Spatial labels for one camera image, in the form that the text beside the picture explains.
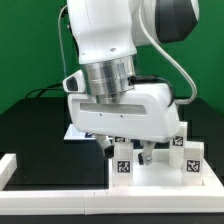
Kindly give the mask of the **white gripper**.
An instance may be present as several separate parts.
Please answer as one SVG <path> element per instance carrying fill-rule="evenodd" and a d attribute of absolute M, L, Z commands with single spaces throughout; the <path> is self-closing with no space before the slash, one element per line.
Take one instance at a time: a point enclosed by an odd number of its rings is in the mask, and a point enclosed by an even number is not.
<path fill-rule="evenodd" d="M 180 130 L 177 108 L 165 83 L 137 84 L 121 95 L 118 104 L 100 104 L 86 94 L 81 70 L 64 79 L 63 88 L 68 93 L 72 123 L 80 132 L 96 134 L 106 158 L 114 156 L 108 136 L 138 139 L 143 147 L 139 164 L 148 166 L 155 142 L 167 142 Z"/>

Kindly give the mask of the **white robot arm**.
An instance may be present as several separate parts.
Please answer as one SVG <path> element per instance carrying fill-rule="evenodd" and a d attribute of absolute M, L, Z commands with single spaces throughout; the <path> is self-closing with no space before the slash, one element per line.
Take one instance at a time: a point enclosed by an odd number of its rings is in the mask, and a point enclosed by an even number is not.
<path fill-rule="evenodd" d="M 184 40 L 199 19 L 198 0 L 67 0 L 71 30 L 81 69 L 63 81 L 75 127 L 90 132 L 109 158 L 112 137 L 138 139 L 140 164 L 152 162 L 156 143 L 180 130 L 172 86 L 158 77 L 141 77 L 136 48 L 152 45 L 179 70 L 185 70 L 160 48 Z"/>

